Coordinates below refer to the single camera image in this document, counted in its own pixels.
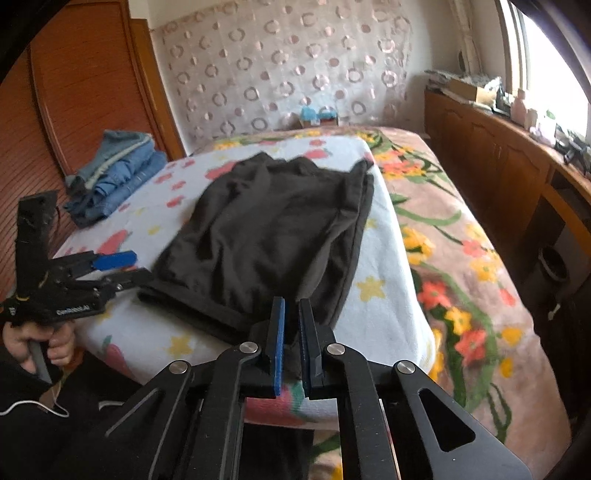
white blanket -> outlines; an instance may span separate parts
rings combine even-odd
[[[150,268],[191,216],[212,179],[228,171],[233,162],[261,150],[274,158],[305,155],[320,167],[344,171],[362,157],[372,158],[367,144],[359,138],[316,137],[228,148],[178,160],[134,193],[110,218],[75,232],[57,256],[86,250],[133,250],[138,265]],[[370,173],[374,176],[374,198],[359,264],[335,326],[335,337],[368,360],[392,365],[409,359],[428,372],[434,362],[433,334],[415,296],[386,185],[377,166]],[[141,303],[134,291],[118,295],[105,314],[80,320],[78,335],[89,351],[141,383],[175,359],[201,364],[227,348],[220,340],[181,321],[174,312]],[[333,401],[305,400],[299,412],[308,427],[334,427],[337,419]]]

stack of folded jeans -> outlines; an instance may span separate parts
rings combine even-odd
[[[66,177],[70,201],[64,208],[84,228],[107,218],[166,165],[149,134],[105,130],[94,159]]]

window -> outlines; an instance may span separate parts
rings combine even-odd
[[[505,19],[507,89],[513,94],[518,88],[527,90],[533,108],[550,110],[561,125],[586,135],[589,102],[573,72],[534,21],[508,0],[497,1]]]

wall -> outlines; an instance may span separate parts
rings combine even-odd
[[[472,30],[480,53],[482,70],[490,77],[500,76],[505,82],[505,51],[495,0],[471,1]]]
[[[155,30],[155,36],[158,27],[165,25],[167,22],[179,19],[182,15],[194,12],[196,9],[219,3],[219,1],[216,2],[215,0],[130,1],[132,16],[148,18],[150,27]],[[317,5],[324,2],[325,0],[316,0],[312,4]],[[354,6],[361,3],[365,3],[366,6],[371,8],[372,4],[383,4],[386,3],[386,0],[358,0]],[[426,83],[423,71],[437,68],[456,72],[459,43],[457,42],[456,27],[447,0],[402,0],[400,3],[404,16],[408,18],[411,24],[412,33],[411,51],[408,52],[409,55],[405,60],[407,78],[405,80],[405,91],[402,92],[404,101],[398,104],[397,118],[394,125],[416,132],[423,132],[423,90]],[[299,5],[310,4],[311,0],[300,0],[299,2]],[[155,46],[167,94],[171,100],[174,100],[174,96],[177,94],[177,86],[165,79],[168,75],[169,61],[164,61],[161,39],[156,41]],[[177,124],[182,123],[186,115],[181,109],[175,107],[173,107],[173,114]],[[191,139],[188,138],[187,134],[183,135],[183,133],[181,133],[181,137],[183,137],[187,152],[191,153]]]

patterned wall covering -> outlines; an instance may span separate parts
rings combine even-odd
[[[334,109],[344,124],[395,125],[411,33],[398,0],[239,0],[153,35],[192,152],[289,128],[303,105]]]

